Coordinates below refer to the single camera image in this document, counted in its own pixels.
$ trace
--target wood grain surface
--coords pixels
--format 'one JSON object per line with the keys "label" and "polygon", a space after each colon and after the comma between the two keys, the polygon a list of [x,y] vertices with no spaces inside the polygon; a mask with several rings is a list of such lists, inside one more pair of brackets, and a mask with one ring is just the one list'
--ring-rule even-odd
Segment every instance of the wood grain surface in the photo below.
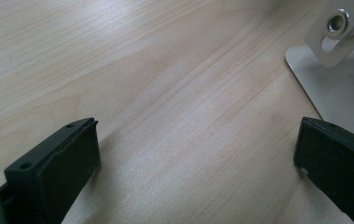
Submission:
{"label": "wood grain surface", "polygon": [[94,117],[64,223],[352,223],[293,165],[318,118],[285,63],[313,0],[0,1],[3,170]]}

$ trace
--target white base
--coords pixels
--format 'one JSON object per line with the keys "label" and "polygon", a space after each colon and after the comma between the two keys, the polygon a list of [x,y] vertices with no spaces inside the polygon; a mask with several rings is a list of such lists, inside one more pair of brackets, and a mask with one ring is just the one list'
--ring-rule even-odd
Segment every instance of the white base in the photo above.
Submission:
{"label": "white base", "polygon": [[289,49],[286,59],[322,118],[354,133],[354,51],[335,68],[324,67],[307,45]]}

